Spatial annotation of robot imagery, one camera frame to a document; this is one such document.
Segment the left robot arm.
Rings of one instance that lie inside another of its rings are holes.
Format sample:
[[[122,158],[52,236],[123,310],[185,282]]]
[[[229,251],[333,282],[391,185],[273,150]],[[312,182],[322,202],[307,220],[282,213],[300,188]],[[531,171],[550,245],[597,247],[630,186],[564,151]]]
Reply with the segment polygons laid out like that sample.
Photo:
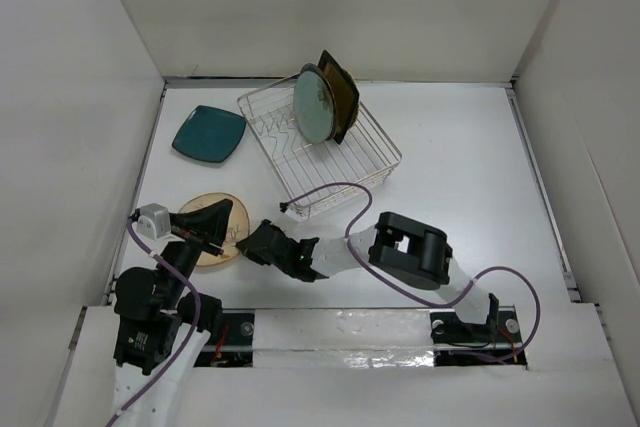
[[[152,203],[128,217],[130,239],[156,265],[128,268],[115,282],[119,325],[108,425],[174,425],[202,348],[225,338],[221,301],[199,293],[190,276],[202,253],[222,254],[232,208],[230,199],[188,213]]]

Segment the round woven bamboo plate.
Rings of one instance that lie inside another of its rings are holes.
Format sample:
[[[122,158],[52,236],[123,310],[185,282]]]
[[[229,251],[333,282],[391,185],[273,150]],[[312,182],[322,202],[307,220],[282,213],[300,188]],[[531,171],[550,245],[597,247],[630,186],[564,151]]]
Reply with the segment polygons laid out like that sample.
[[[350,76],[350,80],[351,80],[351,81],[352,81],[352,83],[353,83],[354,92],[355,92],[354,106],[353,106],[353,108],[352,108],[351,118],[350,118],[349,123],[348,123],[348,129],[351,129],[351,128],[354,126],[354,124],[356,123],[357,118],[358,118],[358,114],[359,114],[359,108],[360,108],[360,91],[359,91],[359,89],[358,89],[358,87],[357,87],[357,83],[356,83],[356,81],[355,81],[355,78],[354,78],[354,77],[353,77],[349,72],[347,72],[347,73],[349,74],[349,76]]]

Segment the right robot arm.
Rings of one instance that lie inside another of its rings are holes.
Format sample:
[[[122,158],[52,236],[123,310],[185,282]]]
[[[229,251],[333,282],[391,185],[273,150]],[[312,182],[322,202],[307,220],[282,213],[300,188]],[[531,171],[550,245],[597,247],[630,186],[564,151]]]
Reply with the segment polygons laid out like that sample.
[[[408,217],[382,213],[375,225],[344,238],[295,240],[269,220],[236,247],[259,265],[315,282],[347,270],[374,267],[396,291],[403,286],[435,293],[433,308],[451,308],[451,320],[436,323],[434,338],[456,345],[493,343],[498,332],[498,299],[476,286],[454,258],[444,231]]]

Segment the black and amber square plate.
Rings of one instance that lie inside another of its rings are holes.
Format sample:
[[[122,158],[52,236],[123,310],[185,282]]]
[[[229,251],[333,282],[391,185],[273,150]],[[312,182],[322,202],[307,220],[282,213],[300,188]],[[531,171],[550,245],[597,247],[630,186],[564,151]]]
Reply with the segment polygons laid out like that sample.
[[[318,68],[323,72],[334,98],[336,109],[334,142],[340,145],[346,137],[348,123],[354,106],[355,92],[350,76],[327,51],[324,50],[318,62]]]

